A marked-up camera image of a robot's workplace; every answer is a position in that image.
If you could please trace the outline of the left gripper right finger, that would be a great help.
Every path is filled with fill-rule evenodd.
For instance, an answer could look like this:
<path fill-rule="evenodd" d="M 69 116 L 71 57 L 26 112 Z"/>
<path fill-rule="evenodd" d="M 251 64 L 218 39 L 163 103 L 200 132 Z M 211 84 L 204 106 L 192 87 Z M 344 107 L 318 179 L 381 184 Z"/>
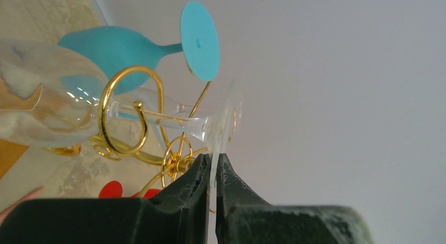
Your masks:
<path fill-rule="evenodd" d="M 272 205 L 235 172 L 226 154 L 217 165 L 218 243 L 373 243 L 363 217 L 339 205 Z"/>

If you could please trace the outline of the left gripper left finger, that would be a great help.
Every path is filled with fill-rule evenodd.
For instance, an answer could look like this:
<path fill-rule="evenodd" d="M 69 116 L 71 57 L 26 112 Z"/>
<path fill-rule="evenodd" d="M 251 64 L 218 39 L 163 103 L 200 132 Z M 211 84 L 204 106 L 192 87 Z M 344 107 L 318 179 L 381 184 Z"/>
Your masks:
<path fill-rule="evenodd" d="M 150 199 L 35 199 L 1 224 L 1 243 L 206 243 L 210 159 Z"/>

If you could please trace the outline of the clear wine glass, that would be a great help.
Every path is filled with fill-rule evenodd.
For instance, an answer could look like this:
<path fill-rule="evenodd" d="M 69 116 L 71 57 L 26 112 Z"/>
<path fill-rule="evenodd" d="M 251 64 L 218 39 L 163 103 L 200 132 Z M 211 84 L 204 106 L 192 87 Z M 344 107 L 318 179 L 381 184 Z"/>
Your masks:
<path fill-rule="evenodd" d="M 145 66 L 129 66 L 107 79 L 85 56 L 56 44 L 1 38 L 1 139 L 39 148 L 64 148 L 98 136 L 108 153 L 130 156 L 147 141 L 149 124 L 171 128 L 199 139 L 211 153 L 215 186 L 217 162 L 241 121 L 241 90 L 232 82 L 221 108 L 204 118 L 182 118 L 145 110 L 139 100 L 125 105 L 114 97 L 118 83 L 133 73 L 155 80 L 163 104 L 159 76 Z M 109 120 L 133 115 L 141 123 L 134 146 L 114 142 Z"/>
<path fill-rule="evenodd" d="M 134 101 L 140 100 L 143 103 L 145 110 L 159 112 L 157 90 L 139 87 L 128 93 L 115 95 L 115 99 L 122 105 L 129 106 L 131 109 L 133 108 Z M 178 102 L 168 96 L 164 96 L 163 104 L 165 114 L 178 117 L 188 117 L 192 111 L 192 108 L 194 107 L 193 105 Z M 166 149 L 167 147 L 163 141 L 160 127 L 154 124 L 150 124 L 150 127 L 154 130 L 155 138 L 157 139 L 161 149 Z"/>

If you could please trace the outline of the blue plastic wine glass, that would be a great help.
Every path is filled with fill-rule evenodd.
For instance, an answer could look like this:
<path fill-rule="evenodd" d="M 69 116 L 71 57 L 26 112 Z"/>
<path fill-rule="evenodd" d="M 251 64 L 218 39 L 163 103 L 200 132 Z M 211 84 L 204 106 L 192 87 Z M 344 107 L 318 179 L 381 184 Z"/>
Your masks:
<path fill-rule="evenodd" d="M 155 70 L 165 56 L 183 53 L 197 78 L 213 80 L 220 67 L 219 38 L 209 12 L 199 1 L 189 1 L 183 7 L 179 32 L 180 43 L 158 45 L 131 28 L 107 25 L 68 33 L 57 44 L 91 60 L 107 78 L 134 65 Z"/>

